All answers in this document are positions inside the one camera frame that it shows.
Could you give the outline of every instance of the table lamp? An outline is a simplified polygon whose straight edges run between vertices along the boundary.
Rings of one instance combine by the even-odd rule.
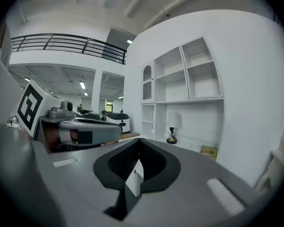
[[[167,119],[167,126],[170,129],[170,136],[169,138],[166,140],[166,142],[168,144],[176,144],[177,140],[175,138],[175,133],[174,133],[174,129],[176,127],[179,127],[180,125],[180,117],[179,114],[177,112],[169,112],[169,116]]]

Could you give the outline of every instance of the balcony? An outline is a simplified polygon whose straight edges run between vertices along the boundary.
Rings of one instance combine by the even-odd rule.
[[[125,64],[126,50],[100,40],[68,34],[34,34],[12,38],[12,52],[51,50],[81,53]]]

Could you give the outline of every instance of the black and white square marker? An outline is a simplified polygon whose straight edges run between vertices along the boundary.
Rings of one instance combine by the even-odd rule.
[[[18,114],[23,123],[29,130],[32,129],[33,122],[43,97],[32,87],[28,85],[18,108]]]

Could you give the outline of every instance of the book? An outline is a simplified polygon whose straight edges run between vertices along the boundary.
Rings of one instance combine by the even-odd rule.
[[[217,158],[217,148],[216,147],[209,147],[209,146],[202,146],[201,153],[204,155],[216,160]]]

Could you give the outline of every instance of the white lampshade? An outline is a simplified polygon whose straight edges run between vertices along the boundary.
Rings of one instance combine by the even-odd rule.
[[[177,128],[180,125],[180,116],[177,112],[169,112],[167,119],[167,126],[170,128]]]

